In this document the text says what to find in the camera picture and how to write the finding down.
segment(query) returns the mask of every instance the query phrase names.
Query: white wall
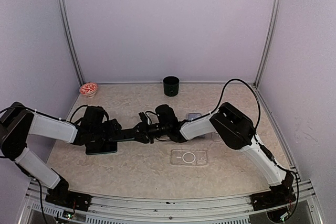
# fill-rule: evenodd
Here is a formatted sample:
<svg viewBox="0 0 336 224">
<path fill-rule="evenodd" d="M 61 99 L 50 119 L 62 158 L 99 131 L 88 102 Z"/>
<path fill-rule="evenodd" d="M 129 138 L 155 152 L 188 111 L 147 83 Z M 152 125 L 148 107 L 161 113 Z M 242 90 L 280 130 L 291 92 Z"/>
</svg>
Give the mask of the white wall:
<svg viewBox="0 0 336 224">
<path fill-rule="evenodd" d="M 335 79 L 336 0 L 281 0 L 260 89 L 326 223 L 336 218 Z"/>
<path fill-rule="evenodd" d="M 67 114 L 78 83 L 57 0 L 0 0 L 0 80 L 0 110 L 20 101 L 54 116 Z M 28 146 L 46 160 L 53 143 L 32 137 Z M 15 223 L 28 184 L 12 162 L 0 160 L 0 223 Z"/>
<path fill-rule="evenodd" d="M 273 0 L 66 0 L 87 81 L 252 82 Z"/>
</svg>

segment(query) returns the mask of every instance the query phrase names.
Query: metal base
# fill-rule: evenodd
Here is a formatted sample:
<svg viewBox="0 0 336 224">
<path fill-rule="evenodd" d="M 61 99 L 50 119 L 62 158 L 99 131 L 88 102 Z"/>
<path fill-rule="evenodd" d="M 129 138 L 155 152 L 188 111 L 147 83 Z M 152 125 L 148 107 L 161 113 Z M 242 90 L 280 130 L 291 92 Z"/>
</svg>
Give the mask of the metal base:
<svg viewBox="0 0 336 224">
<path fill-rule="evenodd" d="M 289 201 L 295 202 L 295 200 L 296 197 L 294 194 L 289 195 L 288 197 L 282 197 L 280 194 L 276 195 L 272 191 L 265 191 L 251 195 L 254 211 L 283 206 L 288 204 Z"/>
<path fill-rule="evenodd" d="M 57 206 L 66 207 L 70 209 L 80 210 L 87 212 L 91 203 L 91 195 L 76 193 L 69 191 L 69 195 L 66 201 L 59 201 L 51 195 L 46 196 L 46 202 L 55 204 Z"/>
<path fill-rule="evenodd" d="M 314 220 L 314 224 L 321 224 L 320 207 L 309 181 L 300 182 L 300 198 L 299 201 L 310 200 L 310 213 Z M 29 212 L 34 209 L 40 211 L 39 203 L 39 186 L 36 182 L 32 182 L 27 191 L 24 204 L 22 205 L 21 221 L 19 224 L 26 224 Z M 226 197 L 214 197 L 204 199 L 137 199 L 124 198 L 103 195 L 92 195 L 89 210 L 76 210 L 73 221 L 76 223 L 188 223 L 188 224 L 209 224 L 209 223 L 225 223 L 232 220 L 236 223 L 237 219 L 248 219 L 249 216 L 261 212 L 270 212 L 281 207 L 275 207 L 267 210 L 254 211 L 250 201 L 251 195 L 236 195 Z M 47 215 L 54 217 L 62 216 L 64 210 L 71 212 L 72 207 L 60 207 L 54 204 L 44 202 L 44 210 Z"/>
</svg>

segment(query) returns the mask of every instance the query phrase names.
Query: black cup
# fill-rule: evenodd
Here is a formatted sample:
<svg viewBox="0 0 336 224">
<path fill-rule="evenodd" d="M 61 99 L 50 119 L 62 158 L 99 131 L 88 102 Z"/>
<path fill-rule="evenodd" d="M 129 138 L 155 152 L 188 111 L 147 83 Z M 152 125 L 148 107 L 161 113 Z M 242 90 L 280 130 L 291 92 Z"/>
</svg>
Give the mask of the black cup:
<svg viewBox="0 0 336 224">
<path fill-rule="evenodd" d="M 169 97 L 174 97 L 178 94 L 180 80 L 175 76 L 167 76 L 163 79 L 164 94 Z"/>
</svg>

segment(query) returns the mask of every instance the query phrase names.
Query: pink bowl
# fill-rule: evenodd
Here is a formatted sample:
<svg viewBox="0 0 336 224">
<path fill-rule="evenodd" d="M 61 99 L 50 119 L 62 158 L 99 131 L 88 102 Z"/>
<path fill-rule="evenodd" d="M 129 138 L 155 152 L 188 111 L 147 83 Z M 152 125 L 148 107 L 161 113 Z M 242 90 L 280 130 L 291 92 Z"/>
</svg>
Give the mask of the pink bowl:
<svg viewBox="0 0 336 224">
<path fill-rule="evenodd" d="M 98 85 L 94 82 L 85 83 L 82 87 L 80 87 L 79 92 L 84 97 L 93 97 L 98 90 Z"/>
</svg>

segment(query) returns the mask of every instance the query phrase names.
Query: marble-patterned floor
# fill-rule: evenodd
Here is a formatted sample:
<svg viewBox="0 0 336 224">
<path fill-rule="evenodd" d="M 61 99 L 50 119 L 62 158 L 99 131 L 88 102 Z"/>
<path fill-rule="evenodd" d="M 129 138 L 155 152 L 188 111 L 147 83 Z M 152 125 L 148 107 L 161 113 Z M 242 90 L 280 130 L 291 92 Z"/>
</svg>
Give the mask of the marble-patterned floor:
<svg viewBox="0 0 336 224">
<path fill-rule="evenodd" d="M 179 94 L 170 98 L 163 94 L 161 84 L 101 85 L 95 97 L 80 96 L 72 111 L 82 104 L 99 105 L 126 129 L 140 121 L 139 112 L 154 111 L 161 104 L 171 106 L 179 120 L 191 112 L 205 114 L 218 103 L 222 87 L 221 84 L 181 84 Z M 245 86 L 229 85 L 224 101 L 238 107 L 254 123 L 257 121 L 255 98 Z M 84 110 L 81 109 L 74 120 L 81 117 Z M 288 167 L 264 111 L 258 134 L 277 160 Z M 194 153 L 195 161 L 188 152 Z M 183 154 L 187 163 L 181 161 Z M 70 189 L 110 196 L 207 198 L 268 189 L 257 167 L 239 151 L 229 149 L 215 134 L 183 144 L 119 143 L 117 153 L 94 156 L 85 155 L 84 146 L 57 141 L 48 165 L 69 182 Z"/>
</svg>

